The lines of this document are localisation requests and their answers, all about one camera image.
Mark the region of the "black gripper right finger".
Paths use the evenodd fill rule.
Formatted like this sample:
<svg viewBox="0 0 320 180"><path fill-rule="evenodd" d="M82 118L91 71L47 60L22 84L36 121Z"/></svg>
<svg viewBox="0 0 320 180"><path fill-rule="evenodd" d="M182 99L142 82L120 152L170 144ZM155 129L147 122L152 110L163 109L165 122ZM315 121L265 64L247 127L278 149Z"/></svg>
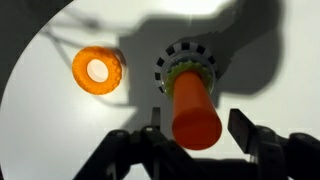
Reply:
<svg viewBox="0 0 320 180"><path fill-rule="evenodd" d="M255 125L239 109L231 109L228 131L257 167L257 180L288 180L283 148L273 130Z"/></svg>

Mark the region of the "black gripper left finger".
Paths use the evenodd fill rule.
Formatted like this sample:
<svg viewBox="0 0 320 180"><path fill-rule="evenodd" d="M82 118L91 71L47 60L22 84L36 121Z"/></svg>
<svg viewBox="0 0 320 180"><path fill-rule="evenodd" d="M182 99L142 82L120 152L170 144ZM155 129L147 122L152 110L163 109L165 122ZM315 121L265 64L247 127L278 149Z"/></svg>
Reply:
<svg viewBox="0 0 320 180"><path fill-rule="evenodd" d="M185 152L173 140L161 132L161 109L153 107L151 124L142 129L146 145L146 160L143 166L151 180L183 180L183 158Z"/></svg>

